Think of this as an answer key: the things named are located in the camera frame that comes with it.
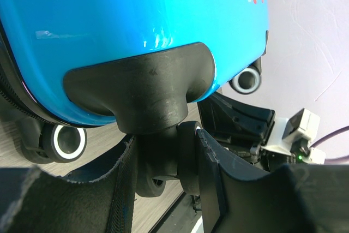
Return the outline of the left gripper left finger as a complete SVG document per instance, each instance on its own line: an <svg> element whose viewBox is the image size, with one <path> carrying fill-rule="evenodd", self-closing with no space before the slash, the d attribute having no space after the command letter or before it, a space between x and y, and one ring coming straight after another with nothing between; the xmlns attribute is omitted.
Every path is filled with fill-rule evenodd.
<svg viewBox="0 0 349 233"><path fill-rule="evenodd" d="M1 169L1 232L130 232L136 137L53 176L37 166Z"/></svg>

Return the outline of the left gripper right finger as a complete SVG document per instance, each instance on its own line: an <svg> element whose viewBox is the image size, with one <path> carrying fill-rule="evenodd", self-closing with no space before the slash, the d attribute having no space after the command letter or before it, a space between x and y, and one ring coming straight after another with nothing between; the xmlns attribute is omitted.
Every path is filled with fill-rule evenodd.
<svg viewBox="0 0 349 233"><path fill-rule="evenodd" d="M348 166L259 169L196 134L205 232L348 232Z"/></svg>

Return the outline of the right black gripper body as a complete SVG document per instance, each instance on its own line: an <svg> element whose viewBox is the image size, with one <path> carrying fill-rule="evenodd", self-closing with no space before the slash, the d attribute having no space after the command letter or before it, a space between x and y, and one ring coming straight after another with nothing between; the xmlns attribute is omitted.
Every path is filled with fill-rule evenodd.
<svg viewBox="0 0 349 233"><path fill-rule="evenodd" d="M203 128L232 153L268 172L289 157L263 149L275 123L275 111L248 105L218 92L197 103Z"/></svg>

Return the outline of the blue suitcase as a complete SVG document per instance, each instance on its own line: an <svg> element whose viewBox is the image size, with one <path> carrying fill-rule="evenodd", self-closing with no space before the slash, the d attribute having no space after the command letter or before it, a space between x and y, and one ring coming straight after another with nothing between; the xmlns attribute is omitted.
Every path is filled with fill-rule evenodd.
<svg viewBox="0 0 349 233"><path fill-rule="evenodd" d="M260 72L267 0L1 0L1 94L36 164L81 157L86 129L139 135L137 193L198 194L188 104Z"/></svg>

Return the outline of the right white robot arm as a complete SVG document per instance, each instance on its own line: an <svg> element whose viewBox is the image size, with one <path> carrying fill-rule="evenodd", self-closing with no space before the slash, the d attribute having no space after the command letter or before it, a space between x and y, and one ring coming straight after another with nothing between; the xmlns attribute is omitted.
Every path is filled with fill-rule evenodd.
<svg viewBox="0 0 349 233"><path fill-rule="evenodd" d="M203 128L224 148L272 172L284 164L324 164L326 155L310 147L320 118L301 109L290 118L245 104L218 92L198 102Z"/></svg>

